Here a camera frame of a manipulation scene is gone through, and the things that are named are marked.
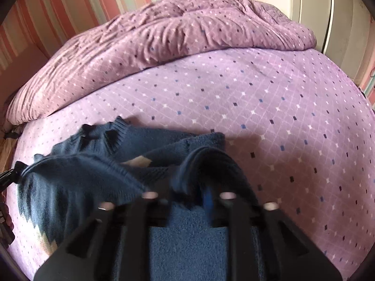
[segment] white cabinet door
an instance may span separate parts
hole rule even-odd
[[[316,37],[316,49],[323,51],[331,13],[331,0],[301,0],[299,22],[311,29]]]
[[[370,13],[361,0],[332,0],[323,53],[352,79],[361,66],[369,29]]]

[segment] wall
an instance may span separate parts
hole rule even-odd
[[[51,57],[72,36],[156,0],[17,0],[0,26],[0,74],[31,43]],[[291,0],[265,0],[290,16]]]

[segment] purple bed sheet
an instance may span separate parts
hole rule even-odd
[[[108,85],[27,124],[15,160],[117,115],[136,126],[226,134],[226,150],[261,202],[278,202],[351,276],[375,241],[375,117],[354,83],[309,49],[231,48],[189,56]],[[16,240],[9,252],[32,279],[50,250],[20,217],[8,189]]]

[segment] blanket fold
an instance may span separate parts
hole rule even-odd
[[[47,117],[95,90],[168,61],[224,48],[305,50],[314,34],[255,0],[161,0],[70,39],[14,97],[12,124]]]
[[[151,228],[151,278],[225,280],[227,231],[208,225],[201,207],[202,188],[216,182],[252,205],[258,202],[241,169],[224,152],[224,144],[221,133],[196,136],[137,128],[120,117],[104,125],[84,125],[49,155],[36,155],[35,163],[24,170],[18,185],[19,211],[38,227],[49,250],[101,202],[129,203],[177,166],[171,186],[183,195],[183,203],[174,203],[168,227]],[[254,238],[262,280],[256,228],[249,235]],[[114,279],[117,273],[115,266]]]

